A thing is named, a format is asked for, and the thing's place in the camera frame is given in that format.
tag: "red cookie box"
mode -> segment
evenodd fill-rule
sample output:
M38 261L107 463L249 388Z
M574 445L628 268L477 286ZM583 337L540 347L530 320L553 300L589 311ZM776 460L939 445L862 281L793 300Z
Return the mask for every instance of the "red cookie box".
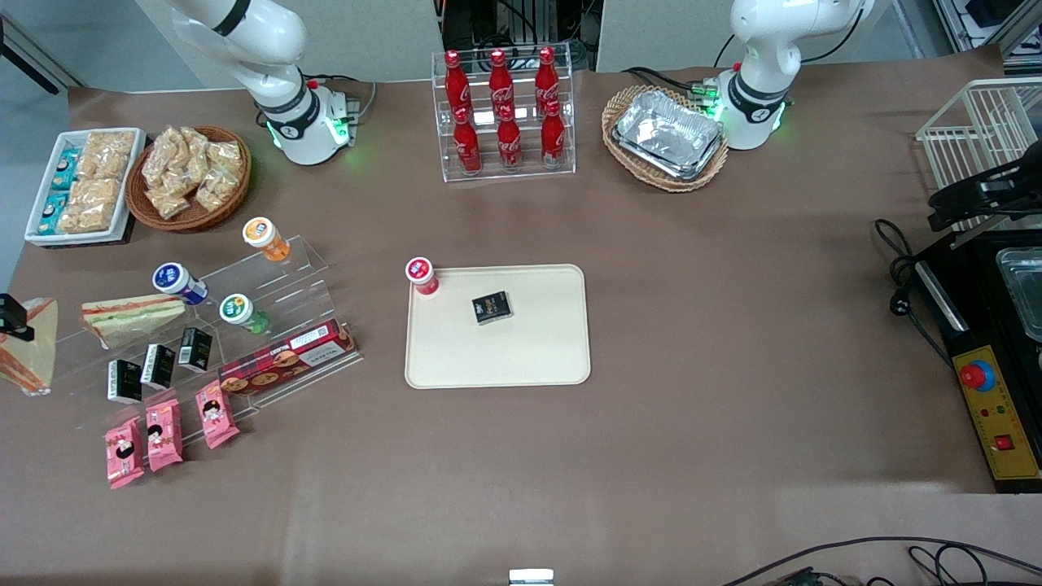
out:
M330 360L355 351L354 339L336 319L218 369L221 388L229 393L267 391Z

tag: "red bottle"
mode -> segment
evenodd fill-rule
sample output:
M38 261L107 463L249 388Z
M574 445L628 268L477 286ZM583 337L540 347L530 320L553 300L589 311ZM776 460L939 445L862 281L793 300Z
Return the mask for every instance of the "red bottle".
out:
M546 104L543 119L543 167L560 169L565 160L565 123L561 121L561 102Z
M456 154L460 155L463 174L476 175L481 172L481 152L477 148L477 132L470 125L470 115L466 109L460 108L453 112L452 116L456 121L452 138L456 143Z
M502 49L492 50L492 74L489 76L489 92L492 94L492 112L497 122L502 122L503 113L510 111L514 119L514 79L506 71L506 53Z
M454 49L445 51L445 94L449 98L449 107L455 116L457 109L462 109L470 116L472 106L470 103L470 81L467 74L460 69L460 53Z
M536 115L546 116L546 104L557 101L557 70L553 69L553 47L539 50L536 73Z
M503 171L517 173L521 169L521 129L514 121L514 106L504 107L499 113L503 119L496 135L499 138L499 160Z

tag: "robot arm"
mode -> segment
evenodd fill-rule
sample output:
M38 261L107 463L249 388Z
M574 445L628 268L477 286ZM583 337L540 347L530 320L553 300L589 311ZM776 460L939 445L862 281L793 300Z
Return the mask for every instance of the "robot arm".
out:
M295 65L307 45L296 13L272 0L167 1L177 36L246 87L290 161L315 165L348 145L346 97L305 83Z
M720 122L727 143L752 149L770 136L782 103L799 72L798 39L832 34L852 26L874 0L735 0L730 26L745 42L737 71L724 72L717 86Z

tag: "sandwich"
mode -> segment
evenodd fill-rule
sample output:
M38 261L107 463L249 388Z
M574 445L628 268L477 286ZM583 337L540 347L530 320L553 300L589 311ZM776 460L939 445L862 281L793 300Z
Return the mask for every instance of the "sandwich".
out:
M183 313L180 297L160 293L83 303L82 321L109 349L148 336Z
M27 395L51 392L54 349L58 333L58 302L38 297L25 308L26 325L35 332L31 342L0 334L0 379L15 383Z

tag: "blue wrapped snack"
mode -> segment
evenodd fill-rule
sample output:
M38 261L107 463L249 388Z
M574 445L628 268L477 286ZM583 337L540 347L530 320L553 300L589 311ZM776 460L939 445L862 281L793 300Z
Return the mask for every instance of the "blue wrapped snack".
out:
M51 180L51 189L58 191L69 191L72 181L76 178L76 164L79 162L79 149L69 147L61 151L58 157L57 168L54 170L54 179Z
M61 217L61 212L65 211L66 203L69 202L69 194L67 193L51 193L47 196L47 201L44 202L44 213L40 215L40 227L36 228L36 234L40 236L53 236L55 234L63 234L58 229L58 218Z

